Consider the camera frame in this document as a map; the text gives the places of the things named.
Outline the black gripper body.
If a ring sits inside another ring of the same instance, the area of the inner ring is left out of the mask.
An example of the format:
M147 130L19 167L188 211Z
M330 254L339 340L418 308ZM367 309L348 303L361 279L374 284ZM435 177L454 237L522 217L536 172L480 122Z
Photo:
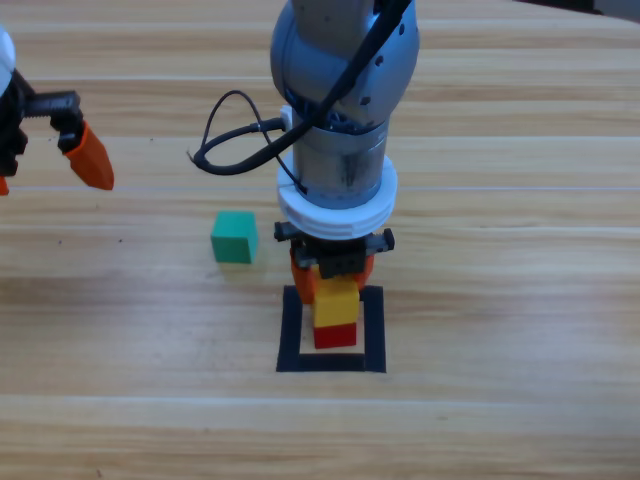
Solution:
M323 279L363 273L368 257L395 248L395 237L390 228L355 239L328 240L304 233L291 222L276 222L274 238L278 242L290 242L296 267L317 266Z
M68 154L78 147L84 135L84 117L76 91L37 93L15 70L1 97L1 176L16 175L16 157L23 155L28 143L20 126L25 118L48 117L59 133L58 148Z

